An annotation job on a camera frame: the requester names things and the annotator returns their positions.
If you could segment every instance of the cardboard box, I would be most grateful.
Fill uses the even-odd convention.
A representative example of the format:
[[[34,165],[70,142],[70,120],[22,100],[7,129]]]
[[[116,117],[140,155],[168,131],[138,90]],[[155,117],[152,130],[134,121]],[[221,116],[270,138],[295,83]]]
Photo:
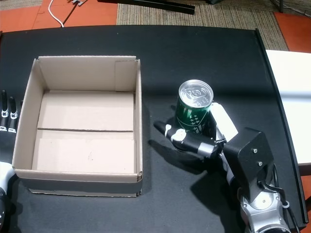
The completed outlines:
[[[39,57],[26,88],[13,168],[33,193],[136,197],[141,134],[136,57]]]

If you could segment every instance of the green can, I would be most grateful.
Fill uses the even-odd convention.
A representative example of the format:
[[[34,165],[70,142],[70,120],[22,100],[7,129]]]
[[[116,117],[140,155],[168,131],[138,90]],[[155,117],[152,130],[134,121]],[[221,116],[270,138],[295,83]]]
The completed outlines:
[[[213,90],[201,80],[180,85],[175,118],[187,132],[202,133],[213,101]]]

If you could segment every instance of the white power cord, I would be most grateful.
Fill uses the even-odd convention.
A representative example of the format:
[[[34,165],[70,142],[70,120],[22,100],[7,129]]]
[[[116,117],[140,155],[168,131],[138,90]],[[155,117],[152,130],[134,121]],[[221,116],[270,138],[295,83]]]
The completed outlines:
[[[56,17],[53,15],[53,13],[51,12],[51,9],[50,9],[50,8],[51,8],[52,3],[53,3],[53,0],[51,0],[51,2],[50,2],[50,4],[49,4],[49,8],[48,8],[49,13],[50,13],[50,15],[51,15],[57,22],[60,23],[60,25],[61,25],[62,28],[63,28],[64,25],[63,25],[62,21],[60,21],[58,18],[56,18]]]

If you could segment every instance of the robotic hand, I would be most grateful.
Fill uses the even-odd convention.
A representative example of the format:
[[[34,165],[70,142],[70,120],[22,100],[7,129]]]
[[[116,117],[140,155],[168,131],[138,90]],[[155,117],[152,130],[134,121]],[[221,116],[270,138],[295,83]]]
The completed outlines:
[[[8,182],[14,176],[12,165],[0,162],[0,231],[3,227],[5,213],[9,210],[10,200],[7,197]]]
[[[241,205],[245,233],[290,233],[285,209],[296,227],[293,212],[285,192],[278,187],[276,167],[263,132],[245,128],[239,133],[220,104],[213,103],[209,125],[214,125],[213,137],[186,132],[163,122],[154,126],[175,148],[190,151],[210,159],[220,158],[230,187],[236,190]]]

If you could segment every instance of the can lid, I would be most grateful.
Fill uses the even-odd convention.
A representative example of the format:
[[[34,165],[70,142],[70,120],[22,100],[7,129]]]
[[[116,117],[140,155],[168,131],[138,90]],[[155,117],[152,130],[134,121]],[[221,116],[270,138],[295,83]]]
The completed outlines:
[[[204,108],[210,106],[213,101],[213,90],[201,80],[188,80],[180,85],[179,96],[188,106]]]

